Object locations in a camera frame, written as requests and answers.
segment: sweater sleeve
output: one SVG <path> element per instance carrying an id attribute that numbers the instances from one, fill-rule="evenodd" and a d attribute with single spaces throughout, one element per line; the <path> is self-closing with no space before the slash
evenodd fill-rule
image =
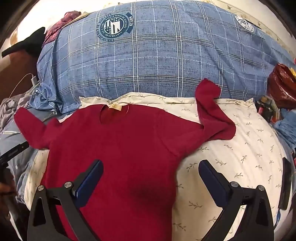
<path id="1" fill-rule="evenodd" d="M 35 149 L 49 149 L 51 141 L 62 129 L 62 124 L 56 118 L 45 125 L 25 108 L 16 112 L 14 120 L 29 145 Z"/>
<path id="2" fill-rule="evenodd" d="M 236 132 L 235 124 L 214 101 L 220 88 L 204 79 L 196 88 L 195 97 L 201 124 L 162 112 L 158 121 L 158 133 L 163 144 L 174 155 L 186 157 L 209 140 L 230 140 Z"/>

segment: screw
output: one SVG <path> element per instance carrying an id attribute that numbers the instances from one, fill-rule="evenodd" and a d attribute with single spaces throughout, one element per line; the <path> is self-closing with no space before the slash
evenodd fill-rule
<path id="1" fill-rule="evenodd" d="M 66 182 L 65 184 L 64 184 L 64 187 L 65 188 L 69 188 L 69 187 L 71 187 L 72 186 L 72 183 L 71 182 Z"/>
<path id="2" fill-rule="evenodd" d="M 230 184 L 234 188 L 237 188 L 239 186 L 239 184 L 237 182 L 231 182 Z"/>
<path id="3" fill-rule="evenodd" d="M 259 186 L 258 186 L 258 189 L 259 189 L 260 191 L 264 191 L 264 190 L 265 190 L 265 188 L 264 188 L 262 185 L 259 185 Z"/>
<path id="4" fill-rule="evenodd" d="M 44 189 L 44 186 L 42 185 L 38 187 L 38 191 L 42 191 L 43 189 Z"/>

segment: clothing tag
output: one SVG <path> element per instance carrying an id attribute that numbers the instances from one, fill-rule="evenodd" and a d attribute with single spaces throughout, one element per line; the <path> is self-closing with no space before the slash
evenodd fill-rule
<path id="1" fill-rule="evenodd" d="M 111 104 L 110 106 L 109 106 L 109 109 L 110 108 L 113 108 L 113 109 L 116 109 L 116 110 L 119 110 L 119 111 L 121 111 L 121 108 L 122 108 L 122 105 L 118 105 L 118 104 Z"/>

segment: blue plaid fabric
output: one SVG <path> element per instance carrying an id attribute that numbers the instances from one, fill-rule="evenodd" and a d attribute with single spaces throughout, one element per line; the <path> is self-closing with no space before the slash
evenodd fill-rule
<path id="1" fill-rule="evenodd" d="M 134 19 L 130 33 L 113 42 L 99 38 L 101 21 L 127 13 Z M 37 64 L 41 84 L 30 105 L 66 113 L 80 106 L 79 96 L 115 99 L 134 91 L 193 97 L 203 78 L 220 86 L 220 98 L 259 98 L 277 62 L 294 64 L 275 40 L 254 29 L 197 1 L 133 2 L 94 12 L 44 46 Z"/>

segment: cream floral fabric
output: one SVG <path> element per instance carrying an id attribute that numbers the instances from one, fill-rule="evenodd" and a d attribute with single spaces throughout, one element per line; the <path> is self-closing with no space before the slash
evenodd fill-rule
<path id="1" fill-rule="evenodd" d="M 92 104 L 147 105 L 199 123 L 194 98 L 169 98 L 131 92 L 114 101 L 100 97 L 80 100 L 81 108 Z M 221 208 L 216 207 L 199 176 L 198 164 L 203 159 L 207 159 L 228 181 L 237 181 L 242 187 L 250 188 L 263 185 L 275 221 L 281 190 L 284 150 L 273 129 L 257 114 L 252 99 L 246 102 L 218 99 L 217 103 L 235 123 L 236 134 L 229 141 L 214 140 L 204 143 L 180 164 L 176 175 L 177 197 L 172 210 L 173 241 L 201 240 L 221 212 Z M 47 155 L 48 150 L 39 151 L 29 173 L 25 190 L 25 201 L 29 209 L 45 171 Z M 225 240 L 234 236 L 244 209 L 245 207 L 241 207 Z"/>

